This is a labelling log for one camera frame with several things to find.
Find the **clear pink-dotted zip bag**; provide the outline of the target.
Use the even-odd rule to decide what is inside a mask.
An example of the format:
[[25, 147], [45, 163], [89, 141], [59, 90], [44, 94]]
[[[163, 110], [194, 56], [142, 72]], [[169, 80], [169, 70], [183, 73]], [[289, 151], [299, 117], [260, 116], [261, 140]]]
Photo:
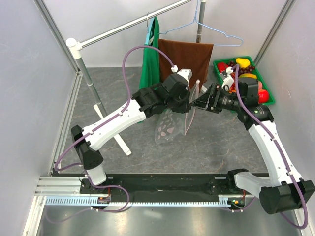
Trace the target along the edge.
[[160, 114], [155, 128], [156, 144], [170, 142], [179, 134], [185, 136], [191, 127], [195, 112], [196, 108], [192, 107], [184, 114], [173, 112], [171, 109]]

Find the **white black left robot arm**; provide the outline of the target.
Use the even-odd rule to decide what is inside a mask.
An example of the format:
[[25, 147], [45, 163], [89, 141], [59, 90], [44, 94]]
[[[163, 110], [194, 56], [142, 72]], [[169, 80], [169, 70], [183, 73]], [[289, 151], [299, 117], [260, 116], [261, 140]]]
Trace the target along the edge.
[[141, 88], [132, 95], [129, 102], [98, 122], [84, 128], [76, 125], [71, 129], [75, 150], [92, 181], [91, 188], [96, 193], [104, 193], [108, 188], [99, 149], [128, 127], [155, 114], [161, 114], [166, 109], [187, 113], [190, 110], [191, 77], [191, 70], [181, 69], [169, 75], [162, 83]]

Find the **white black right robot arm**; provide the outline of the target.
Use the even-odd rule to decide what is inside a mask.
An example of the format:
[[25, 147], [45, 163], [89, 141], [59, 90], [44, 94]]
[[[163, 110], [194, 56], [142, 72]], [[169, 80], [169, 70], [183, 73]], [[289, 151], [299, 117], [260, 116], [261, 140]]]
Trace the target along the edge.
[[229, 93], [219, 84], [212, 83], [192, 102], [194, 107], [217, 114], [223, 109], [235, 111], [256, 142], [267, 167], [268, 180], [245, 169], [229, 171], [225, 181], [227, 191], [235, 194], [243, 189], [251, 193], [268, 214], [303, 208], [315, 186], [312, 181], [304, 180], [290, 161], [269, 108], [259, 103], [258, 80], [241, 78], [237, 88], [237, 93]]

